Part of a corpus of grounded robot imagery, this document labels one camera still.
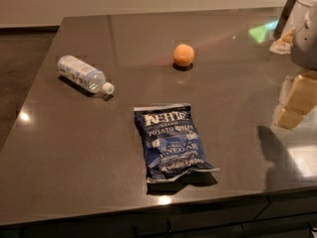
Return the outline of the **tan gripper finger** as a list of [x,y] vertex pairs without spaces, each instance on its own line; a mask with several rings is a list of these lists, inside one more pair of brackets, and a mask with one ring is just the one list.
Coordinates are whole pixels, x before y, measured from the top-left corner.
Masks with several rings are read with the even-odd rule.
[[269,50],[274,54],[288,55],[290,53],[294,31],[295,28],[288,30],[270,46]]
[[282,84],[274,124],[292,130],[317,106],[317,74],[288,75]]

